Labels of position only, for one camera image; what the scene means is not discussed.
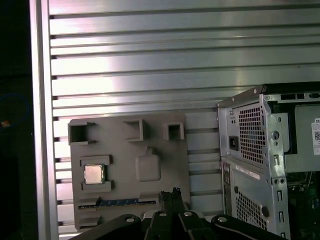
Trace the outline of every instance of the qr code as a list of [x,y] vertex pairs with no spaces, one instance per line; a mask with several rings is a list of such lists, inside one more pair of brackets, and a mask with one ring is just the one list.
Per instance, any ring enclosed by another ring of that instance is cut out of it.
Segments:
[[320,141],[320,131],[315,131],[314,132],[314,137],[316,141]]

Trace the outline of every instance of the screw hole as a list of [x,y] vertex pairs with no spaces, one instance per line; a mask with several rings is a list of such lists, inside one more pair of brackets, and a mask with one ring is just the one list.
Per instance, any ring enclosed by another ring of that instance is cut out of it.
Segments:
[[279,133],[278,131],[273,131],[273,132],[271,133],[271,138],[272,138],[273,140],[277,140],[277,139],[279,139],[279,137],[280,137],[280,133]]

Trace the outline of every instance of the horizontal slot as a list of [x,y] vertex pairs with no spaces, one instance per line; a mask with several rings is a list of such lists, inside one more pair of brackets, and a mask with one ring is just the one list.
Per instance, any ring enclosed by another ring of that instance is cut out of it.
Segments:
[[281,100],[294,100],[296,99],[295,94],[281,94]]

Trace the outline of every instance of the circuit board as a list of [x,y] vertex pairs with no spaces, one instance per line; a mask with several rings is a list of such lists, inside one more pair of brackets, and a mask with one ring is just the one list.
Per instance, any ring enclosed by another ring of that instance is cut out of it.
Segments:
[[290,187],[288,198],[291,239],[320,240],[320,172],[312,173],[307,187]]
[[120,207],[132,205],[156,204],[156,201],[139,201],[138,198],[120,199],[120,200],[101,200],[96,205],[79,206],[80,209],[94,209],[105,207]]

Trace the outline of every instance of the power supply unit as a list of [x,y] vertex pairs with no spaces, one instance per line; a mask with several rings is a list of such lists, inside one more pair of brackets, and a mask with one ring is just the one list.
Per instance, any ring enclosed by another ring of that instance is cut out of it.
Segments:
[[264,84],[217,107],[225,213],[320,239],[320,82]]

